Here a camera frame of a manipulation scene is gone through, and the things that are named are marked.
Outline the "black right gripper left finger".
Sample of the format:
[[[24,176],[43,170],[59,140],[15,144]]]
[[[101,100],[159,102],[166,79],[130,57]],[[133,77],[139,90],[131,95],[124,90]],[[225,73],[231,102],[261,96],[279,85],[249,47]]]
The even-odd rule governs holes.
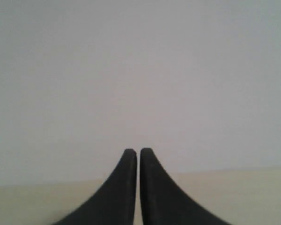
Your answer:
[[[137,154],[124,150],[102,186],[56,225],[132,225],[135,213]]]

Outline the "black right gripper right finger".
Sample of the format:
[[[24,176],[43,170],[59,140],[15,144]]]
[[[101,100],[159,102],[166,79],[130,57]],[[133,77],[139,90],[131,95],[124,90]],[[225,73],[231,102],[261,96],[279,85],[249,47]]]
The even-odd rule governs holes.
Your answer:
[[[227,225],[189,197],[151,148],[140,151],[140,204],[144,225]]]

